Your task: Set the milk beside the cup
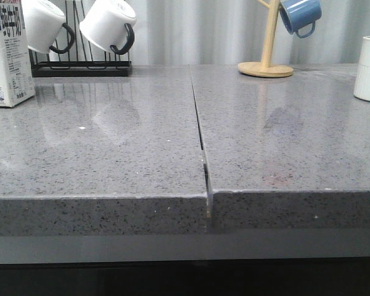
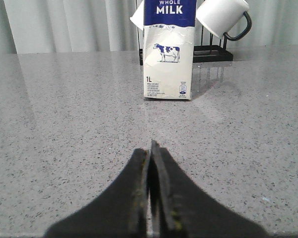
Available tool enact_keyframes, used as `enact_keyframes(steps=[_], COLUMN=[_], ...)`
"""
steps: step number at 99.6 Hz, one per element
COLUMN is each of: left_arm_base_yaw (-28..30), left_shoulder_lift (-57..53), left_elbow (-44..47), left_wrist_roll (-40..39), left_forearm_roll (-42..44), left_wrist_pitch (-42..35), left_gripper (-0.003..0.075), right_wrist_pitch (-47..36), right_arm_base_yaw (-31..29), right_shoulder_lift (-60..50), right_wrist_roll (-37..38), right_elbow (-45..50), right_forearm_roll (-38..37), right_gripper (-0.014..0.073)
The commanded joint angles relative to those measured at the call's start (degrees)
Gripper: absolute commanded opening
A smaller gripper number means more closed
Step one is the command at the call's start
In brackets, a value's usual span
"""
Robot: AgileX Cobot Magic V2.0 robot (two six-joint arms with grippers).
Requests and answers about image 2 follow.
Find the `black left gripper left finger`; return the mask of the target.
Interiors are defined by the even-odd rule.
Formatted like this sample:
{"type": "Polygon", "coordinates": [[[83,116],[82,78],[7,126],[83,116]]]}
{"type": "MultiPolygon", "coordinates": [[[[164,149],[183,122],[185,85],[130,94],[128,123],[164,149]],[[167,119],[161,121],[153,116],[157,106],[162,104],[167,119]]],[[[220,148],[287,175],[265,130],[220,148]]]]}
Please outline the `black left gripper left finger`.
{"type": "Polygon", "coordinates": [[[147,237],[149,152],[135,149],[115,180],[92,202],[51,225],[46,238],[147,237]]]}

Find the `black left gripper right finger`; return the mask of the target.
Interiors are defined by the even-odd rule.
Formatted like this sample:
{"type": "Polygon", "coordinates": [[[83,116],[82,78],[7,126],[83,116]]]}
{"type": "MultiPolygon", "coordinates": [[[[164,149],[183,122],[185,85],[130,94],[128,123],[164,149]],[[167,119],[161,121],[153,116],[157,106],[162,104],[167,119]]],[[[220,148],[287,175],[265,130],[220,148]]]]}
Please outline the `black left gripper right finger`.
{"type": "Polygon", "coordinates": [[[150,153],[153,230],[159,238],[266,238],[255,222],[199,188],[156,141],[150,153]]]}

